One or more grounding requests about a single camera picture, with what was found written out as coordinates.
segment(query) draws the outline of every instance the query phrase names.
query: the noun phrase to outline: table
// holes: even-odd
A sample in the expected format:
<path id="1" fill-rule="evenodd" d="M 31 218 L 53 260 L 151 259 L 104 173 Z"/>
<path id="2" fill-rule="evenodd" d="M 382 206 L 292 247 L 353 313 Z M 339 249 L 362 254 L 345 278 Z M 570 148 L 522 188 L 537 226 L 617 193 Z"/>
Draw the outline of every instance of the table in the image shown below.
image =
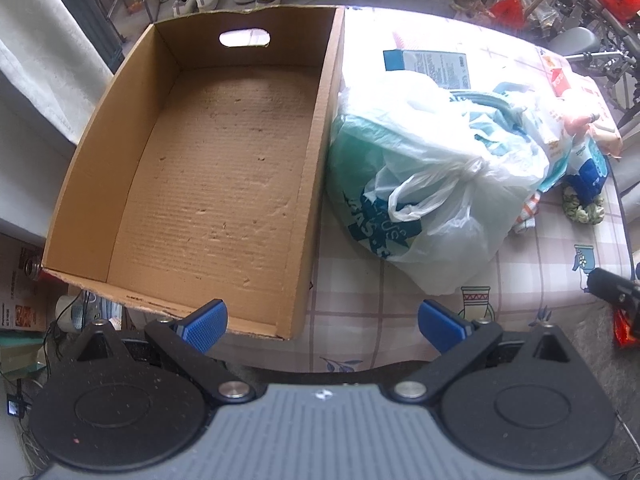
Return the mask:
<path id="1" fill-rule="evenodd" d="M 346 12 L 346 85 L 384 70 L 382 50 L 464 52 L 473 89 L 510 79 L 553 91 L 541 56 L 556 54 L 494 30 L 428 14 L 350 8 Z M 632 275 L 620 203 L 612 178 L 604 187 L 605 221 L 580 225 L 564 216 L 559 189 L 543 195 L 536 228 L 510 233 L 484 271 L 437 300 L 465 319 L 493 317 L 507 330 L 540 322 L 574 326 L 603 305 L 585 293 L 596 266 Z M 238 364 L 292 372 L 339 372 L 408 360 L 432 360 L 436 350 L 417 328 L 423 291 L 390 263 L 352 241 L 322 202 L 318 257 L 302 335 L 275 341 L 226 334 L 210 352 Z"/>

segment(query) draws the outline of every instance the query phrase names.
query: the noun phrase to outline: tied plastic bag handle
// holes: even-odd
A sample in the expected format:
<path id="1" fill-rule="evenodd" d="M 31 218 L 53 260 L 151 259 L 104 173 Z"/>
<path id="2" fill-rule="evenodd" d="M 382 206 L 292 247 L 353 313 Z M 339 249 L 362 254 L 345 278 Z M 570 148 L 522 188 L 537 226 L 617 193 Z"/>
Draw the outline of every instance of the tied plastic bag handle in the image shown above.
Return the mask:
<path id="1" fill-rule="evenodd" d="M 447 166 L 440 171 L 425 170 L 412 174 L 412 176 L 400 184 L 400 186 L 396 187 L 391 192 L 391 195 L 389 195 L 388 213 L 390 220 L 392 222 L 410 222 L 421 219 L 423 216 L 439 208 L 445 200 L 449 198 L 449 195 L 451 195 L 460 181 L 466 182 L 467 180 L 471 180 L 478 173 L 484 171 L 487 165 L 486 160 L 478 157 L 470 160 L 466 164 L 457 164 L 458 168 Z M 424 189 L 441 180 L 444 180 L 442 186 L 422 202 L 417 205 L 408 204 L 400 211 L 396 209 L 400 197 L 419 189 Z"/>

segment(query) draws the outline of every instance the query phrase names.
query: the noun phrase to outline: blue gripper pad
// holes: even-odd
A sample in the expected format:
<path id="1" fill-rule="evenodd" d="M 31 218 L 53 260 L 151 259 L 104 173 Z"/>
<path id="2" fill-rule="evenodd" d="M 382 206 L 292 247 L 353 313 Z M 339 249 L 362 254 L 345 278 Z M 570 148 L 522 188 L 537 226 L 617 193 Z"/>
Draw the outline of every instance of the blue gripper pad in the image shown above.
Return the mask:
<path id="1" fill-rule="evenodd" d="M 226 332 L 227 320 L 226 305 L 213 300 L 178 321 L 175 333 L 204 354 Z"/>
<path id="2" fill-rule="evenodd" d="M 444 354 L 469 337 L 473 325 L 443 307 L 437 301 L 425 300 L 418 307 L 418 328 L 435 349 Z"/>

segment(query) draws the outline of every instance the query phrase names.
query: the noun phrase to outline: box handle hole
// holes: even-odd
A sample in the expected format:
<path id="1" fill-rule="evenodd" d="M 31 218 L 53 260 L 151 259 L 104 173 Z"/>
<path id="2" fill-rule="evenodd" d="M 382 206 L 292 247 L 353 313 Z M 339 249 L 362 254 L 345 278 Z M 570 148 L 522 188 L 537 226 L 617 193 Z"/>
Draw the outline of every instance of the box handle hole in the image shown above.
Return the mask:
<path id="1" fill-rule="evenodd" d="M 267 46 L 271 36 L 263 28 L 243 28 L 220 34 L 220 43 L 224 46 Z"/>

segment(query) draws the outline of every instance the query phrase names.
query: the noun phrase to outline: corrugated cardboard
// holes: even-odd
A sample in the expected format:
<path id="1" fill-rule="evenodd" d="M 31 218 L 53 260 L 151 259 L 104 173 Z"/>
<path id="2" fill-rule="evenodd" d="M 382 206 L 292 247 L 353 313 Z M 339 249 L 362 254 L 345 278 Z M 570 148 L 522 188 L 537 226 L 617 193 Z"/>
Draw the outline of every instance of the corrugated cardboard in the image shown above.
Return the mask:
<path id="1" fill-rule="evenodd" d="M 229 330 L 302 328 L 344 10 L 217 11 L 151 25 L 82 136 L 43 266 L 134 308 L 213 298 Z M 261 28 L 267 46 L 225 47 Z"/>
<path id="2" fill-rule="evenodd" d="M 39 248 L 0 235 L 0 330 L 47 329 L 47 287 L 24 273 L 25 261 L 38 254 Z"/>

